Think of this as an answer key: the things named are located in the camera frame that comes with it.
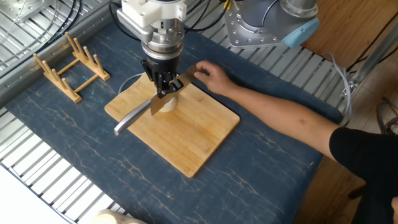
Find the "knife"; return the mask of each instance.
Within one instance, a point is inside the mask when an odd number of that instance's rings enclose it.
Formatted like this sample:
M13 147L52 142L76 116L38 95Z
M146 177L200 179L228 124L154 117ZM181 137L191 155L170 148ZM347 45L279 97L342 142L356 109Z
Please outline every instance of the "knife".
M188 68L184 73L177 77L183 84L183 87L176 91L175 93L170 93L165 95L162 99L160 99L157 95L152 97L152 99L148 99L130 113L128 113L122 120L120 120L119 124L113 129L115 135L121 134L124 130L126 130L130 125L138 120L149 108L150 113L153 116L158 112L163 106L173 97L177 96L185 87L191 84L196 78L194 76L197 71L197 66L192 65Z

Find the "black shirt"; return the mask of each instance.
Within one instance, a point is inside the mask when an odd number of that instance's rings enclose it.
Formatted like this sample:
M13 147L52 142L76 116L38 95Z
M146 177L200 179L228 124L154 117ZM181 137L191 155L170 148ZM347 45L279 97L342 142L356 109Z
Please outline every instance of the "black shirt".
M333 157L366 181L352 223L392 223L398 197L398 137L338 128L330 138Z

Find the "hand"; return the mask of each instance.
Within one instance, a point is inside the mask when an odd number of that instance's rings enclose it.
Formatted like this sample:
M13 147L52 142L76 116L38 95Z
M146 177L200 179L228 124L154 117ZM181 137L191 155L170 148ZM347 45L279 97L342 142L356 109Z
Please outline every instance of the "hand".
M222 68L208 61L197 63L200 72L195 72L195 77L206 84L207 88L213 93L227 95L229 92L237 89L237 84L233 83L225 74Z

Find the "blue table mat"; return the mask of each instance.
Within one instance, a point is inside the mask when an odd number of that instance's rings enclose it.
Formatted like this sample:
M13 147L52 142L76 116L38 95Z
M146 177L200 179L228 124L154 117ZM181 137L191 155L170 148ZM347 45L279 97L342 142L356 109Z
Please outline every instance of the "blue table mat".
M333 122L341 113L309 93L190 32L178 72L201 60L224 68L232 80L261 93L292 100ZM322 155L274 131L237 103L201 88L241 118L194 178L189 179L104 111L131 75L142 73L141 44L111 24L85 42L111 78L84 88L75 104L42 77L6 108L132 216L147 223L291 223ZM55 66L60 70L74 59ZM62 77L72 88L93 72L77 63Z

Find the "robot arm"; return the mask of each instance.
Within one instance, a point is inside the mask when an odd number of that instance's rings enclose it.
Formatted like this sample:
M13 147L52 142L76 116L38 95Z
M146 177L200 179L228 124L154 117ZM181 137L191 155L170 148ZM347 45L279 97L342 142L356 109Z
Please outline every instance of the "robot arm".
M316 3L317 0L234 2L225 17L231 45L239 48L280 44L296 47L319 26L315 18ZM146 53L141 64L154 82L159 98L183 86L177 79L176 69L183 48L182 21L186 14L187 5L183 0L122 0L122 8L118 9L120 22L141 39Z
M154 82L159 98L181 89L176 79L178 58L183 48L182 20L187 5L181 0L122 0L120 22L141 39L146 59L141 62Z

